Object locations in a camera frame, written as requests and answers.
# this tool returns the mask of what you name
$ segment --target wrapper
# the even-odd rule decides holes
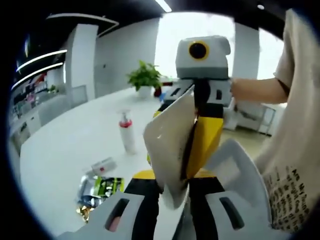
[[[124,191],[125,181],[120,177],[87,174],[82,177],[77,195],[76,212],[87,223],[92,210],[117,191]]]

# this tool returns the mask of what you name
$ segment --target beige t-shirt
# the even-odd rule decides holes
[[[274,76],[290,87],[276,134],[256,159],[276,229],[295,232],[320,197],[320,45],[310,25],[286,13]]]

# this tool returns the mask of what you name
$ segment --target black ceiling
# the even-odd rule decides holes
[[[207,12],[233,17],[236,22],[252,28],[263,28],[279,38],[284,28],[285,10],[274,0],[165,0],[172,12]],[[264,5],[264,10],[257,8],[258,3]],[[56,7],[41,12],[41,19],[29,31],[28,57],[24,46],[17,56],[19,65],[30,59],[61,49],[68,39],[70,32],[78,23],[99,25],[98,34],[112,26],[100,20],[84,17],[59,17],[46,20],[47,16],[60,13],[81,13],[108,18],[119,22],[119,26],[112,31],[132,23],[160,17],[164,10],[155,0],[91,0],[90,5],[73,4]],[[50,56],[36,61],[15,75],[15,81],[22,79],[30,73],[63,62],[65,54],[59,57]]]

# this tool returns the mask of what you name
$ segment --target yellow robot part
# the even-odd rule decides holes
[[[155,173],[152,169],[149,170],[143,170],[132,177],[133,179],[156,179]]]
[[[193,178],[217,149],[224,125],[223,118],[199,116],[186,167],[187,179]]]
[[[203,179],[203,178],[215,178],[216,176],[213,174],[213,172],[205,170],[201,168],[196,175],[194,175],[195,179]]]
[[[155,117],[158,116],[160,113],[162,113],[162,111],[156,111],[156,112],[153,114],[153,117],[155,118]]]

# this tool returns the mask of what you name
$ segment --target spray bottle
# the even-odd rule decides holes
[[[135,136],[132,120],[129,118],[130,110],[122,110],[119,121],[120,134],[125,151],[128,154],[136,153]]]

